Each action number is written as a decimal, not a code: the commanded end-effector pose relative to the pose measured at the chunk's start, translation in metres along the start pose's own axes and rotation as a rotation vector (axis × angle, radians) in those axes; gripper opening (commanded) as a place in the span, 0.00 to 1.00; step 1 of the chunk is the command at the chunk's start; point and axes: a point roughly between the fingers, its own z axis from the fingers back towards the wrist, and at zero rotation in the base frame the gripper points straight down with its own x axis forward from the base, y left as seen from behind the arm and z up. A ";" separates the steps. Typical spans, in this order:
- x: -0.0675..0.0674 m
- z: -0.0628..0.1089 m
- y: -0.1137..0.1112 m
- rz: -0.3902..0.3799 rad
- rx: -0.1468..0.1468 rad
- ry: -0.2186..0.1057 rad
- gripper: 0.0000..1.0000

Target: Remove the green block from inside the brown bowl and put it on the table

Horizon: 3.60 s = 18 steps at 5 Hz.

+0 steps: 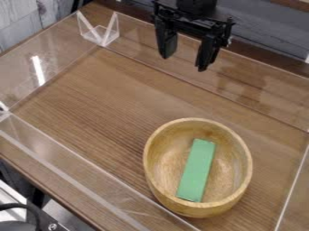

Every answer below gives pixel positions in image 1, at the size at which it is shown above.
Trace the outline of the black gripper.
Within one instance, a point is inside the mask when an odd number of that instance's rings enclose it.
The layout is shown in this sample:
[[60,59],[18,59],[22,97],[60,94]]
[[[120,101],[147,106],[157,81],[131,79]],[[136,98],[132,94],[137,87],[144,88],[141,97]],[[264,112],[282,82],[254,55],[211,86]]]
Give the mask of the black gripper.
[[153,27],[157,51],[167,59],[177,48],[177,33],[202,39],[195,59],[198,71],[206,71],[219,49],[230,45],[231,28],[235,24],[230,15],[216,8],[216,0],[153,0]]

